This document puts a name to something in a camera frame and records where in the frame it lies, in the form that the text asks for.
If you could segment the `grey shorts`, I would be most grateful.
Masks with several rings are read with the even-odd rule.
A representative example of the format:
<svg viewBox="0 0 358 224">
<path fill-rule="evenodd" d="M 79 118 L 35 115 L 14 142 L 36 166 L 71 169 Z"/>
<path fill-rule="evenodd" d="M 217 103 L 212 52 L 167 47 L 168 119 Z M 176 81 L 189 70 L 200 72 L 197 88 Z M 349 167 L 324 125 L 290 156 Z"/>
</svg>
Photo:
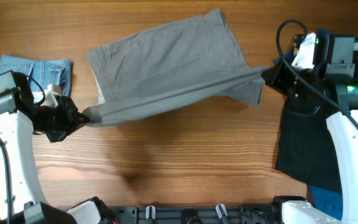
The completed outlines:
<svg viewBox="0 0 358 224">
<path fill-rule="evenodd" d="M 257 106 L 264 67 L 247 64 L 221 10 L 153 27 L 86 54 L 99 103 L 84 110 L 91 127 L 115 126 L 211 96 Z"/>
</svg>

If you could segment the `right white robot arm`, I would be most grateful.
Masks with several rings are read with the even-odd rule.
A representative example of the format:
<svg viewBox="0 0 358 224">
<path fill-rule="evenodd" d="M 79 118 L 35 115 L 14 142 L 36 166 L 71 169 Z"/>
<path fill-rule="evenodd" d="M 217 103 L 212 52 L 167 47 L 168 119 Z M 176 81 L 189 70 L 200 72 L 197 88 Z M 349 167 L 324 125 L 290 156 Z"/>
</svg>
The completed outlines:
<svg viewBox="0 0 358 224">
<path fill-rule="evenodd" d="M 295 197 L 275 200 L 280 223 L 358 223 L 358 69 L 351 35 L 297 35 L 265 77 L 286 95 L 276 169 L 341 196 L 339 217 Z"/>
</svg>

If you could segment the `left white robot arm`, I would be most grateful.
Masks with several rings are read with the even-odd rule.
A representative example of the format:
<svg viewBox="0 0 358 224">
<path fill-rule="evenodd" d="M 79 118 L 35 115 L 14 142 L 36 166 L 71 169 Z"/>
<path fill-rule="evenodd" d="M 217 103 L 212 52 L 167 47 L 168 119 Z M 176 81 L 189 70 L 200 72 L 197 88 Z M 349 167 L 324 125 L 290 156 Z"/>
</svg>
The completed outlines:
<svg viewBox="0 0 358 224">
<path fill-rule="evenodd" d="M 90 120 L 66 96 L 53 95 L 51 105 L 35 102 L 28 80 L 12 70 L 0 74 L 0 223 L 102 223 L 97 198 L 67 211 L 46 201 L 33 135 L 44 133 L 50 142 L 60 142 Z"/>
</svg>

